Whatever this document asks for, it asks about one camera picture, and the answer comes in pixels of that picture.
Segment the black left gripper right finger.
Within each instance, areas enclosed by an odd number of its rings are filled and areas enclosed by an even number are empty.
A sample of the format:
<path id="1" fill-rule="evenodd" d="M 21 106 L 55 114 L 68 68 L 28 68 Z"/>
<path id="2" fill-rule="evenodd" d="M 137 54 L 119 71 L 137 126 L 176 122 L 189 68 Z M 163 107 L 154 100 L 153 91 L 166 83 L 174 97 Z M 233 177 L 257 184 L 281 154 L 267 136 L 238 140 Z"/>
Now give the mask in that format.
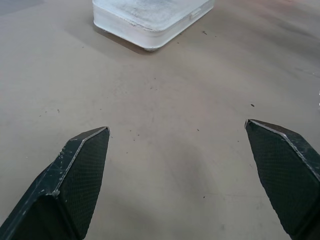
<path id="1" fill-rule="evenodd" d="M 291 240 L 320 240 L 320 154 L 298 133 L 245 122 L 258 176 Z"/>

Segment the white plastic box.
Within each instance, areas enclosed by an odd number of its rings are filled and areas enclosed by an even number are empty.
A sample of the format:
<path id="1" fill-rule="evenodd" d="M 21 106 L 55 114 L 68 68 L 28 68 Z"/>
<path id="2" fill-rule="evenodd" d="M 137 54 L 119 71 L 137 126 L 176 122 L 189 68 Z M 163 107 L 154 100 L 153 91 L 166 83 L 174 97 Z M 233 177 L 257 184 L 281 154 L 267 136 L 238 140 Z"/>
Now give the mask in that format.
<path id="1" fill-rule="evenodd" d="M 92 0 L 93 23 L 146 51 L 156 51 L 214 7 L 215 0 Z"/>

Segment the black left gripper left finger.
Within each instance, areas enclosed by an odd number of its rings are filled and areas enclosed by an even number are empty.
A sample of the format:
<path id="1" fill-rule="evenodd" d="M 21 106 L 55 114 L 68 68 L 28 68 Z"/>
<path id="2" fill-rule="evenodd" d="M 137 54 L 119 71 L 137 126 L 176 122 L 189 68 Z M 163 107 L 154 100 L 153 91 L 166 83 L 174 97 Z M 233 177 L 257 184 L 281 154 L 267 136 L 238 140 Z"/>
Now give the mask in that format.
<path id="1" fill-rule="evenodd" d="M 110 129 L 80 133 L 31 183 L 0 240 L 84 240 L 102 186 Z"/>

